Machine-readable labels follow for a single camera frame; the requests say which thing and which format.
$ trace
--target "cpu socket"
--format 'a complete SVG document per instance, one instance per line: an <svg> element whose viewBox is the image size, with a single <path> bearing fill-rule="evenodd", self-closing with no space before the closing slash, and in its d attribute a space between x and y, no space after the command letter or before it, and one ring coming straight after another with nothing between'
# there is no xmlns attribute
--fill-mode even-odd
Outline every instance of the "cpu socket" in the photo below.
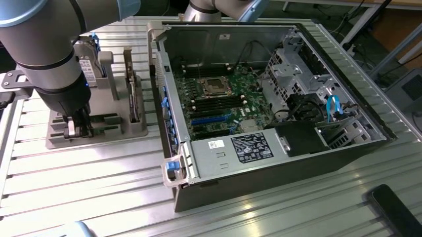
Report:
<svg viewBox="0 0 422 237"><path fill-rule="evenodd" d="M204 89L203 97L220 97L231 95L231 88L225 77L200 79Z"/></svg>

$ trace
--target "barcode sticker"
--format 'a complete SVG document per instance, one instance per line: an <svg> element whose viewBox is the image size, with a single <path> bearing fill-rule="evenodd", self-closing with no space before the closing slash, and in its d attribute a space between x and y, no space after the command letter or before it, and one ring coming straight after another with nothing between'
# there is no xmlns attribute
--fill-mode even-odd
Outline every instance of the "barcode sticker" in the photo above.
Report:
<svg viewBox="0 0 422 237"><path fill-rule="evenodd" d="M211 141L208 142L208 146L209 146L209 149L224 147L224 142L223 140Z"/></svg>
<svg viewBox="0 0 422 237"><path fill-rule="evenodd" d="M84 72L86 82L94 82L94 74L92 70L92 65L89 60L78 60L81 71Z"/></svg>

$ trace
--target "metal slotted table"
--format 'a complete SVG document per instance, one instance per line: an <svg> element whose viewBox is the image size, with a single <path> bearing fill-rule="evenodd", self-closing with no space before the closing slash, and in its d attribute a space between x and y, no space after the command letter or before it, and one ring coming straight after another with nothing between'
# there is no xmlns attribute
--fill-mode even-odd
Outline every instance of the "metal slotted table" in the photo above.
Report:
<svg viewBox="0 0 422 237"><path fill-rule="evenodd" d="M422 220L420 135L332 44L324 28L304 19L259 21L305 26L399 139L336 172L173 213L172 192L161 184L162 152L148 79L145 25L152 20L177 19L132 17L96 30L101 50L114 54L114 76L124 73L122 48L133 48L134 69L142 78L146 137L48 150L49 111L37 95L5 109L0 123L1 236L33 236L76 220L98 237L388 236L363 198L381 183Z"/></svg>

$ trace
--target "motherboard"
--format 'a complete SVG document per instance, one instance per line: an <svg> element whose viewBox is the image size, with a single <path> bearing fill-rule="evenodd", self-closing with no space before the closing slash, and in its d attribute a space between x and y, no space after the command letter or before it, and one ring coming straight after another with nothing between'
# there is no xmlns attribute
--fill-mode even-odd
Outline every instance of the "motherboard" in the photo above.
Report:
<svg viewBox="0 0 422 237"><path fill-rule="evenodd" d="M259 131L272 120L259 77L247 65L225 75L174 73L184 120L192 140Z"/></svg>

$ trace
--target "white label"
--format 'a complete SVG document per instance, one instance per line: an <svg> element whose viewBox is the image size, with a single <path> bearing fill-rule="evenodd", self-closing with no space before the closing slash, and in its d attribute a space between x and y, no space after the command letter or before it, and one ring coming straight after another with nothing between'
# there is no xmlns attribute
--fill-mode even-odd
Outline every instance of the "white label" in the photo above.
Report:
<svg viewBox="0 0 422 237"><path fill-rule="evenodd" d="M229 40L229 34L219 35L220 40Z"/></svg>
<svg viewBox="0 0 422 237"><path fill-rule="evenodd" d="M224 147L224 142L223 140L211 141L208 142L208 146L209 146L209 149Z"/></svg>
<svg viewBox="0 0 422 237"><path fill-rule="evenodd" d="M81 67L81 71L84 72L86 82L94 82L94 74L93 74L93 70L92 70L90 61L86 59L78 60L78 64Z"/></svg>

